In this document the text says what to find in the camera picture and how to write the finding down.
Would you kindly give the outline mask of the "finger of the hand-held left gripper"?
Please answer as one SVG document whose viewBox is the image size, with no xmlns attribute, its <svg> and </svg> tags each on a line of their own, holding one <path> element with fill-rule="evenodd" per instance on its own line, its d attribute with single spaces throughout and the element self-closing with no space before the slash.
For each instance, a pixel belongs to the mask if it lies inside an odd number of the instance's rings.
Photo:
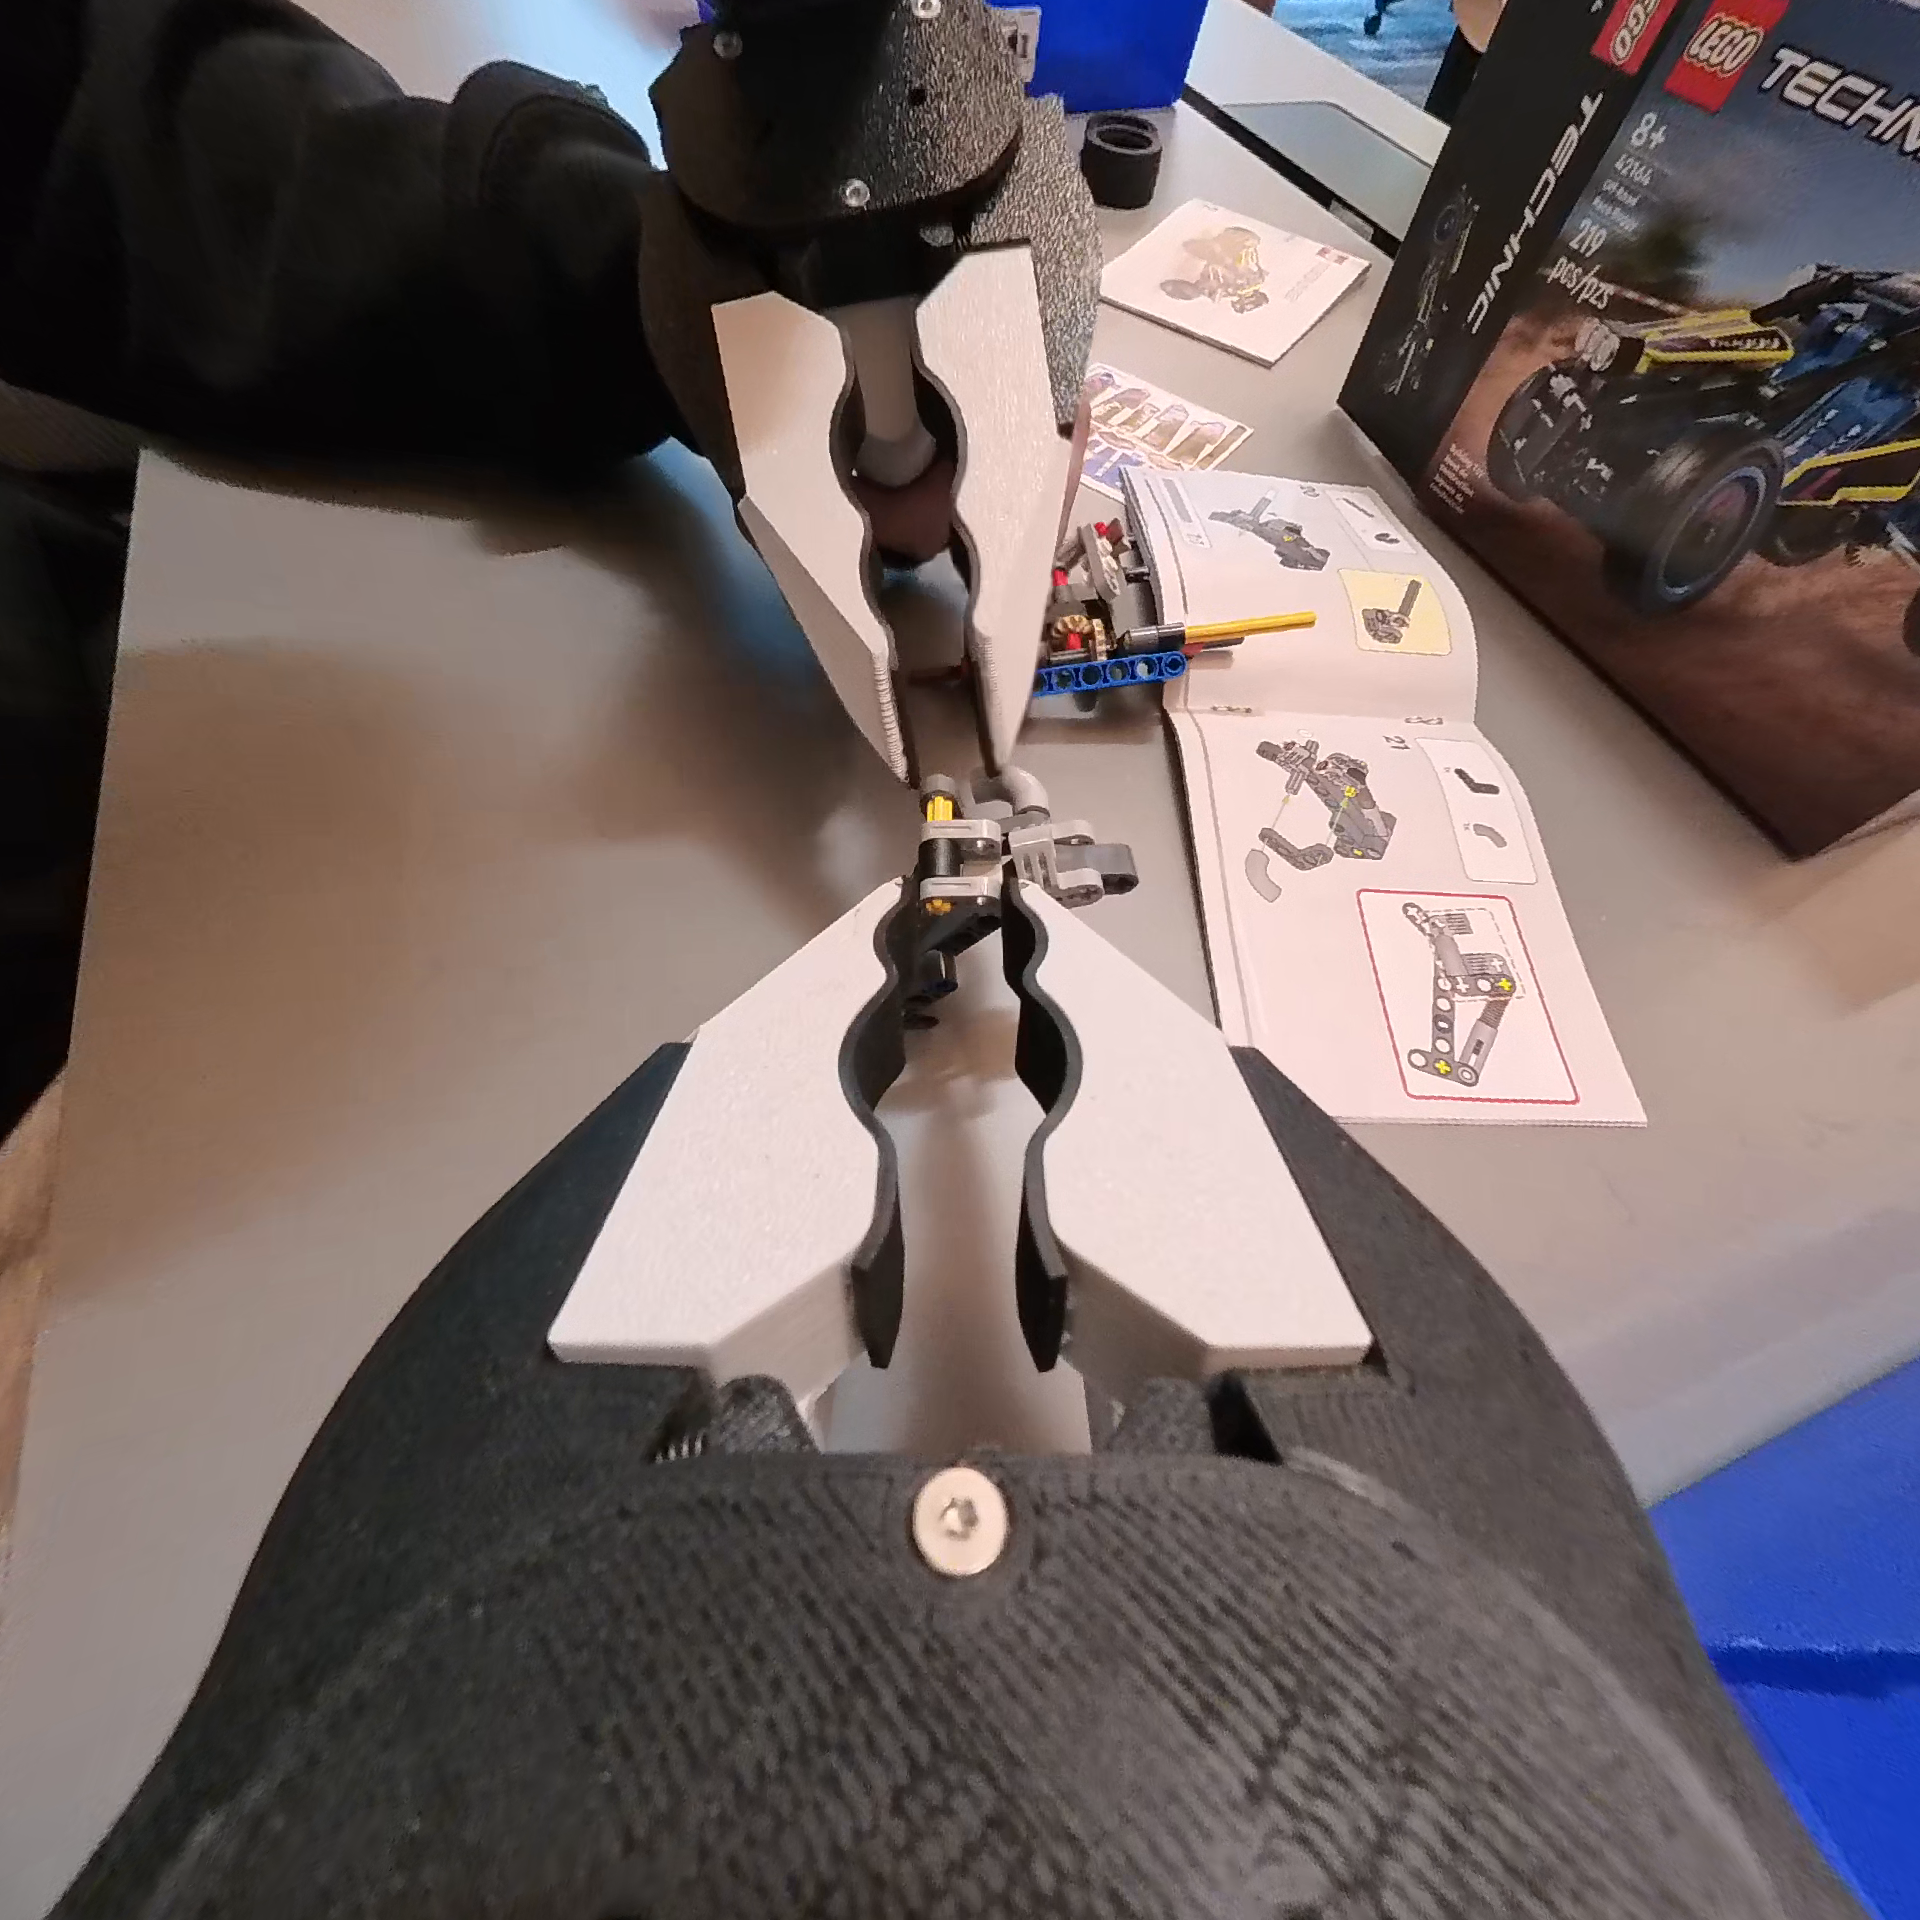
<svg viewBox="0 0 1920 1920">
<path fill-rule="evenodd" d="M 901 661 L 877 607 L 875 533 L 843 457 L 843 411 L 856 392 L 843 333 L 783 293 L 718 304 L 711 326 L 741 467 L 740 524 L 856 730 L 906 786 Z"/>
<path fill-rule="evenodd" d="M 968 559 L 966 653 L 979 752 L 1014 757 L 1073 451 L 1054 408 L 1032 247 L 966 255 L 916 310 L 913 346 L 955 430 L 954 528 Z"/>
</svg>

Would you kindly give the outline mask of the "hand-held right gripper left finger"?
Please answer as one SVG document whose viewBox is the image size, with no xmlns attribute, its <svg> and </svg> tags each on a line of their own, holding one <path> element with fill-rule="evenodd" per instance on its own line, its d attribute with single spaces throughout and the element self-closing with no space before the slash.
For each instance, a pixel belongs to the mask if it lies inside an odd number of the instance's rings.
<svg viewBox="0 0 1920 1920">
<path fill-rule="evenodd" d="M 571 1364 L 778 1380 L 813 1412 L 901 1340 L 906 881 L 875 889 L 683 1047 L 546 1333 Z"/>
</svg>

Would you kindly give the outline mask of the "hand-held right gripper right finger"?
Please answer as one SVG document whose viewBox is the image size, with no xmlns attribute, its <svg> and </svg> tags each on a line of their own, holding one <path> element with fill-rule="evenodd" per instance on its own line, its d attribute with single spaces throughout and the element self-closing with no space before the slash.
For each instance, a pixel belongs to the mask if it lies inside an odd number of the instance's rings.
<svg viewBox="0 0 1920 1920">
<path fill-rule="evenodd" d="M 1343 1380 L 1373 1332 L 1240 1052 L 1080 914 L 1003 895 L 1021 998 L 1016 1303 L 1039 1375 L 1078 1375 L 1091 1445 L 1157 1380 Z"/>
</svg>

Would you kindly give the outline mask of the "grey lego suspension assembly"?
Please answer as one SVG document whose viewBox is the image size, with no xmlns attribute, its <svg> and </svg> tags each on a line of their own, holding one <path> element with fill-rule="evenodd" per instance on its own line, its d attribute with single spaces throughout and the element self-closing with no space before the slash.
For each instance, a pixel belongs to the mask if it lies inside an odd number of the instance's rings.
<svg viewBox="0 0 1920 1920">
<path fill-rule="evenodd" d="M 1095 843 L 1088 821 L 1054 812 L 1025 770 L 920 788 L 920 851 L 909 877 L 913 948 L 901 967 L 901 1024 L 925 1033 L 958 987 L 958 960 L 1003 926 L 1006 878 L 1064 907 L 1094 907 L 1139 885 L 1130 845 Z"/>
</svg>

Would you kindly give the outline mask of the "person's left forearm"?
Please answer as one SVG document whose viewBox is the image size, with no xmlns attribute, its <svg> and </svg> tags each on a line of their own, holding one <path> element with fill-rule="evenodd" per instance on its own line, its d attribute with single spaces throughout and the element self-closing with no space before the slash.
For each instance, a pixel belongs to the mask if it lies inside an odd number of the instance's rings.
<svg viewBox="0 0 1920 1920">
<path fill-rule="evenodd" d="M 621 465 L 689 439 L 659 187 L 525 63 L 433 102 L 293 4 L 8 4 L 5 385 L 248 457 Z"/>
</svg>

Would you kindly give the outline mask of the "lego sticker sheet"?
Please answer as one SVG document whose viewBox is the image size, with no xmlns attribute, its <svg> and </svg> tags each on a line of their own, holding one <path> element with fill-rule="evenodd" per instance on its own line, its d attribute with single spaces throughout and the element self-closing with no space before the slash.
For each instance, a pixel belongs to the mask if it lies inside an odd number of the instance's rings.
<svg viewBox="0 0 1920 1920">
<path fill-rule="evenodd" d="M 1080 484 L 1109 499 L 1124 495 L 1120 478 L 1134 467 L 1209 470 L 1253 437 L 1250 424 L 1098 360 L 1088 370 L 1083 401 Z"/>
</svg>

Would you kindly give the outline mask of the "lego chassis with blue beam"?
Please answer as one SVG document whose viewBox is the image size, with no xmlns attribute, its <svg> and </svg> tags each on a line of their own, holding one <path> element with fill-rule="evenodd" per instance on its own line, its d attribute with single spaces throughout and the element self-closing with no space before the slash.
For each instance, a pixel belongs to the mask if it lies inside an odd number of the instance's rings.
<svg viewBox="0 0 1920 1920">
<path fill-rule="evenodd" d="M 1035 703 L 1078 703 L 1171 684 L 1188 672 L 1188 644 L 1167 626 L 1152 568 L 1127 516 L 1083 520 L 1054 565 L 1044 607 Z"/>
</svg>

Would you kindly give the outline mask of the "open lego instruction booklet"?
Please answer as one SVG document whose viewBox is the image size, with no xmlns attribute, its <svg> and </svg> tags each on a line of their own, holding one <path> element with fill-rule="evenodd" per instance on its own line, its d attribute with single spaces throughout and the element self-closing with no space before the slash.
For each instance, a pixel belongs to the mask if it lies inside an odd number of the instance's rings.
<svg viewBox="0 0 1920 1920">
<path fill-rule="evenodd" d="M 1167 622 L 1317 610 L 1167 688 L 1229 1040 L 1337 1121 L 1644 1126 L 1443 565 L 1360 487 L 1146 467 L 1124 516 Z"/>
</svg>

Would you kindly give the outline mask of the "black lego tire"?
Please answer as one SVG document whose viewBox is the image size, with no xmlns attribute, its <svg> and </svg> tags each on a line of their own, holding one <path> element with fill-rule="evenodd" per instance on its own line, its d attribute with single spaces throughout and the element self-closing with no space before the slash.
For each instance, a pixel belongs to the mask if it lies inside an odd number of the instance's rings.
<svg viewBox="0 0 1920 1920">
<path fill-rule="evenodd" d="M 1083 123 L 1078 159 L 1094 206 L 1137 212 L 1157 194 L 1163 132 L 1147 112 L 1098 109 Z"/>
</svg>

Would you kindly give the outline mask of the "yellow lego axle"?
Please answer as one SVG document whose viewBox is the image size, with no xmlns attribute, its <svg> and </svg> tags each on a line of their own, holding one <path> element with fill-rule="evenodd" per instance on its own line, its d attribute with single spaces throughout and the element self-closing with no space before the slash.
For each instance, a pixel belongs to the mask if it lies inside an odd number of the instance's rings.
<svg viewBox="0 0 1920 1920">
<path fill-rule="evenodd" d="M 1117 653 L 1205 653 L 1234 650 L 1245 639 L 1304 633 L 1317 626 L 1317 610 L 1245 614 L 1211 622 L 1142 622 L 1117 639 Z"/>
</svg>

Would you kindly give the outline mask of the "closed lego instruction booklet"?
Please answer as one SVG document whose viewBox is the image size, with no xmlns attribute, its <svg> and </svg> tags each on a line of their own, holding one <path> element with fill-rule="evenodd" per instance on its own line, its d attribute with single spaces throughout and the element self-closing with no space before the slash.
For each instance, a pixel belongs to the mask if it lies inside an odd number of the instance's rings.
<svg viewBox="0 0 1920 1920">
<path fill-rule="evenodd" d="M 1186 202 L 1104 263 L 1101 299 L 1257 368 L 1363 283 L 1367 261 L 1211 202 Z"/>
</svg>

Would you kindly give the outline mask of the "lego set box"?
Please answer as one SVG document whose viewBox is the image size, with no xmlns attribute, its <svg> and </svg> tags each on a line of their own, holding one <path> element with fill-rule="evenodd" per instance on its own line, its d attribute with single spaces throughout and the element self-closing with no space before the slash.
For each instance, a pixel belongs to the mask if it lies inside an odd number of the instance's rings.
<svg viewBox="0 0 1920 1920">
<path fill-rule="evenodd" d="M 1781 850 L 1918 816 L 1913 4 L 1508 4 L 1337 404 Z"/>
</svg>

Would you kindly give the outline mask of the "person's left hand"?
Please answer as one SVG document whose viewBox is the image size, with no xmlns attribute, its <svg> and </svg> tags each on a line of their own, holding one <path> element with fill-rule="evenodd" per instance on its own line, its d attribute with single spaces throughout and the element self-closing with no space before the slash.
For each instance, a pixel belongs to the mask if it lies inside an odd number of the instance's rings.
<svg viewBox="0 0 1920 1920">
<path fill-rule="evenodd" d="M 852 499 L 868 516 L 877 562 L 885 571 L 913 571 L 941 556 L 968 571 L 966 538 L 955 532 L 955 467 L 947 457 L 934 457 L 897 490 L 852 472 Z"/>
</svg>

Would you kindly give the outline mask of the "blue plastic storage bin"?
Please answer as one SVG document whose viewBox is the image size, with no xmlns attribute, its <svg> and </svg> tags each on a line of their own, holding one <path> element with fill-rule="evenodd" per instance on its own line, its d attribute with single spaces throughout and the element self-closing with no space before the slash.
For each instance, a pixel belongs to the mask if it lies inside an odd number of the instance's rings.
<svg viewBox="0 0 1920 1920">
<path fill-rule="evenodd" d="M 1694 1631 L 1820 1851 L 1918 1913 L 1918 1361 L 1650 1507 Z"/>
<path fill-rule="evenodd" d="M 1209 4 L 1035 4 L 1029 88 L 1068 112 L 1163 109 L 1188 84 Z"/>
</svg>

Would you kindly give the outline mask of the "person's black clothed torso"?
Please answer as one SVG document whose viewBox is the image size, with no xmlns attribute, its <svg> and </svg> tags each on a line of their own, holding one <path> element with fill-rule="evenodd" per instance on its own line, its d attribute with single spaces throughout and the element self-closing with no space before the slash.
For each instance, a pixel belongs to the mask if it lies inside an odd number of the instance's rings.
<svg viewBox="0 0 1920 1920">
<path fill-rule="evenodd" d="M 78 1009 L 139 443 L 5 388 L 5 1137 Z"/>
</svg>

